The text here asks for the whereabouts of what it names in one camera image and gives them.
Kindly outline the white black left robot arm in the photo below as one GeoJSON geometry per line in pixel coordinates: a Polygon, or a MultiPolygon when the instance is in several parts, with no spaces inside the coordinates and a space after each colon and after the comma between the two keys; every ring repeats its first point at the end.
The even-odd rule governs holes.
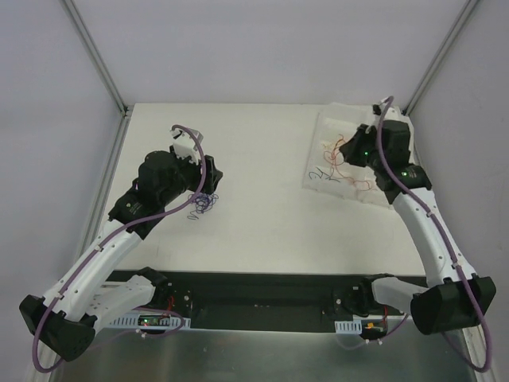
{"type": "Polygon", "coordinates": [[[73,361],[89,348],[96,335],[138,307],[161,309],[168,300],[165,277],[150,267],[121,286],[98,296],[96,291],[120,261],[133,251],[165,217],[167,205],[181,194],[193,197],[216,191],[223,176],[212,156],[198,149],[171,147],[146,155],[131,187],[115,202],[94,242],[60,280],[42,296],[27,295],[19,310],[33,335],[32,361],[39,345],[61,361],[73,361]]]}

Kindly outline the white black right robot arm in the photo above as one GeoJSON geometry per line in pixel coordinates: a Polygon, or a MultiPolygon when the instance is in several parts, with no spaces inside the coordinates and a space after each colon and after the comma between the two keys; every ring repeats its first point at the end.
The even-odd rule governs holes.
{"type": "Polygon", "coordinates": [[[431,182],[410,161],[410,128],[387,120],[382,130],[361,124],[340,147],[347,164],[368,167],[389,205],[401,217],[425,270],[425,286],[394,275],[365,277],[344,300],[346,310],[361,317],[384,306],[409,314],[420,333],[444,333],[485,326],[484,315],[495,297],[493,280],[478,276],[443,221],[431,182]]]}

